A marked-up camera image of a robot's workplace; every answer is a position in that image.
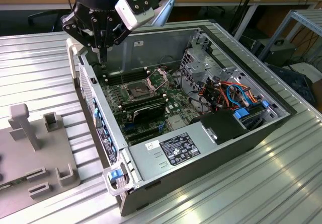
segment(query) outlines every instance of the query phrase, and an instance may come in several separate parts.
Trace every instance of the motherboard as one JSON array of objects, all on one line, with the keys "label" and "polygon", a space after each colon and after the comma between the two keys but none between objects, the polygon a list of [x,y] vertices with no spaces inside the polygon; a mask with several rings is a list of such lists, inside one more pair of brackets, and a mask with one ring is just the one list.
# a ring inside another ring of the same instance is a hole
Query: motherboard
[{"label": "motherboard", "polygon": [[177,73],[164,66],[103,76],[103,93],[130,145],[184,127],[201,114],[182,92]]}]

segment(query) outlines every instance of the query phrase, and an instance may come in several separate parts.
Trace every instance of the robotic arm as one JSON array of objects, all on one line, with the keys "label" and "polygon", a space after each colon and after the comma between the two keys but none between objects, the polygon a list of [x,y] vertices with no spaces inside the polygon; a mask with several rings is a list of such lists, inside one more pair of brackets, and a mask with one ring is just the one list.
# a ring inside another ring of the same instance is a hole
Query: robotic arm
[{"label": "robotic arm", "polygon": [[[153,21],[161,0],[75,0],[73,12],[62,17],[65,32],[98,53],[99,63],[107,61],[107,49],[120,44],[132,30]],[[174,0],[163,2],[163,24],[168,19]]]}]

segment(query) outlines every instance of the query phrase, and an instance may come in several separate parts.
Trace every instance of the aluminum table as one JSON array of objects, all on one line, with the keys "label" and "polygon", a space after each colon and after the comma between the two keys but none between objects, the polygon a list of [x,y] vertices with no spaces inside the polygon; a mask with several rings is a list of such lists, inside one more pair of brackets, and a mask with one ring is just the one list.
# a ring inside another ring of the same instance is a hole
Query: aluminum table
[{"label": "aluminum table", "polygon": [[[0,223],[322,223],[322,115],[266,66],[209,21],[207,26],[298,112],[255,149],[121,217],[101,177],[94,147],[70,77],[65,33],[0,38],[0,127],[11,104],[25,102],[30,118],[63,116],[82,183],[18,211]],[[214,55],[224,56],[215,50]]]}]

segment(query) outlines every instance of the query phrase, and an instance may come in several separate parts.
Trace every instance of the power supply label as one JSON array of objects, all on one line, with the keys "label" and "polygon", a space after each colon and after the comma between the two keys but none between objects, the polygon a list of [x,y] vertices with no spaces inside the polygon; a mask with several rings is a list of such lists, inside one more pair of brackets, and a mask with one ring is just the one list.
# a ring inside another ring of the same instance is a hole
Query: power supply label
[{"label": "power supply label", "polygon": [[176,166],[200,154],[188,133],[160,142],[171,165]]}]

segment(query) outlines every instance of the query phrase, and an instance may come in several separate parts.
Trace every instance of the metal bracket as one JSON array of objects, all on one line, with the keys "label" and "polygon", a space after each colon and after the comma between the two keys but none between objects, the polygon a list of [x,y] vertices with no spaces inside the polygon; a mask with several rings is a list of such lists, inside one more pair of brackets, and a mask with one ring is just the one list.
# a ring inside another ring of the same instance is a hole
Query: metal bracket
[{"label": "metal bracket", "polygon": [[86,48],[74,38],[68,38],[66,40],[66,46],[67,46],[67,54],[68,54],[71,77],[73,79],[76,79],[77,76],[76,76],[76,70],[75,70],[74,55],[77,55],[77,56],[81,55],[86,50]]}]

